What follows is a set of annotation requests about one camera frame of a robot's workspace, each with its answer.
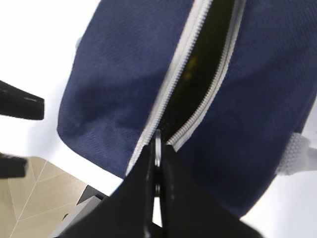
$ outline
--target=white surface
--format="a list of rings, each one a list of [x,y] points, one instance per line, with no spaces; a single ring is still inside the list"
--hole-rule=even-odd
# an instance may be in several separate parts
[[[121,179],[71,151],[57,135],[58,108],[75,44],[99,0],[0,0],[0,79],[45,99],[43,121],[0,116],[0,151],[40,156],[110,195]]]
[[[56,132],[77,39],[99,0],[0,1],[0,79],[43,97],[43,121],[0,116],[0,151],[40,156],[110,195],[121,179],[72,152]],[[317,147],[317,104],[304,135]],[[317,172],[277,177],[243,218],[267,238],[317,237]]]

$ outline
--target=fabric bag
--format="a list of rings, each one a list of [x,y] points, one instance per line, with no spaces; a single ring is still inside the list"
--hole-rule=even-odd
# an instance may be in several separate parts
[[[195,180],[244,215],[316,98],[317,2],[304,2],[102,0],[61,102],[61,139],[124,178],[159,128]]]

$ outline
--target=white zipper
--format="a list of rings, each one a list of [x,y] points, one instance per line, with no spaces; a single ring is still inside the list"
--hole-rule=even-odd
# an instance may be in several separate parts
[[[204,119],[207,110],[213,102],[227,74],[230,59],[239,33],[245,3],[246,0],[236,0],[234,4],[221,59],[207,94],[194,114],[167,142],[167,144],[172,145],[176,151],[179,150],[180,147],[182,147],[182,145],[191,137],[195,129]]]
[[[244,8],[245,1],[246,0],[242,0],[243,2],[243,7],[241,7],[242,10]],[[220,60],[220,64],[219,64],[215,79],[213,80],[207,94],[204,97],[204,100],[196,109],[195,113],[168,141],[168,144],[173,145],[176,150],[178,150],[181,147],[181,145],[183,145],[187,141],[187,139],[193,133],[195,128],[202,121],[202,119],[204,118],[207,112],[208,107],[210,106],[216,92],[218,91],[220,87],[220,84],[222,83],[224,79],[226,70],[224,73],[222,72],[224,71],[224,69],[228,68],[229,60],[232,55],[234,43],[236,41],[236,36],[239,30],[239,29],[236,29],[239,27],[237,27],[238,24],[236,24],[236,21],[233,21],[233,19],[235,18],[240,19],[238,20],[239,26],[240,26],[242,13],[243,13],[242,11],[240,14],[238,14],[238,17],[235,17],[235,11],[238,12],[238,9],[240,9],[240,7],[238,7],[240,6],[238,2],[240,1],[236,0],[234,11],[231,17],[231,23],[230,23],[227,38],[226,38],[226,43],[224,46],[224,51]],[[184,30],[182,32],[182,35],[176,47],[175,54],[167,70],[166,76],[159,90],[158,96],[156,98],[156,101],[150,113],[146,126],[137,142],[137,145],[134,149],[132,157],[129,161],[126,175],[133,168],[135,162],[137,161],[137,159],[139,158],[141,154],[143,146],[147,145],[150,142],[157,126],[159,125],[160,119],[163,116],[164,110],[168,104],[168,100],[173,93],[173,90],[177,84],[178,79],[180,78],[183,72],[184,67],[186,66],[188,58],[190,57],[190,54],[196,43],[196,40],[198,38],[198,35],[203,26],[203,23],[205,21],[206,15],[208,13],[208,10],[211,4],[212,4],[212,0],[195,0],[193,3],[192,9],[188,15]]]

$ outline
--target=zipper teeth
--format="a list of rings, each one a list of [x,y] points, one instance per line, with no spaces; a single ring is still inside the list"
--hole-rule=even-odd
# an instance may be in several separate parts
[[[167,144],[172,145],[177,151],[190,138],[194,130],[203,120],[208,108],[213,102],[219,88],[225,78],[228,70],[229,62],[233,53],[233,48],[237,39],[237,35],[242,20],[246,0],[236,1],[233,7],[231,21],[226,36],[225,45],[217,67],[216,75],[205,95],[203,101],[200,103],[194,114],[188,121],[168,140]]]
[[[205,18],[208,14],[208,10],[212,4],[212,0],[205,0],[203,3],[201,3],[199,13],[197,16],[197,20],[195,20],[195,25],[192,27],[191,35],[187,39],[187,43],[185,44],[185,51],[181,56],[181,59],[179,59],[177,67],[174,71],[174,74],[171,78],[166,78],[165,80],[168,80],[168,85],[166,87],[166,90],[160,98],[160,101],[158,102],[159,105],[157,108],[153,108],[153,111],[155,112],[154,119],[151,120],[151,116],[149,121],[147,122],[149,127],[146,127],[144,131],[142,132],[142,135],[135,147],[135,150],[133,152],[133,155],[130,159],[130,162],[127,167],[126,175],[131,171],[132,167],[134,166],[135,162],[137,161],[138,157],[141,154],[142,148],[144,145],[148,144],[150,142],[150,139],[153,137],[153,134],[159,125],[160,119],[163,116],[164,110],[168,104],[168,100],[170,96],[173,93],[173,90],[178,82],[178,79],[180,78],[184,67],[186,66],[186,63],[188,61],[188,58],[190,57],[190,54],[192,52],[192,49],[195,45],[195,42],[199,36],[200,30],[203,26],[203,23],[205,21]]]

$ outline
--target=beige tiled floor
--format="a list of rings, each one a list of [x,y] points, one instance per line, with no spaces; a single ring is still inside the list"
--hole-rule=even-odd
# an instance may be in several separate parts
[[[46,238],[85,187],[51,163],[29,158],[25,178],[0,179],[0,238]]]

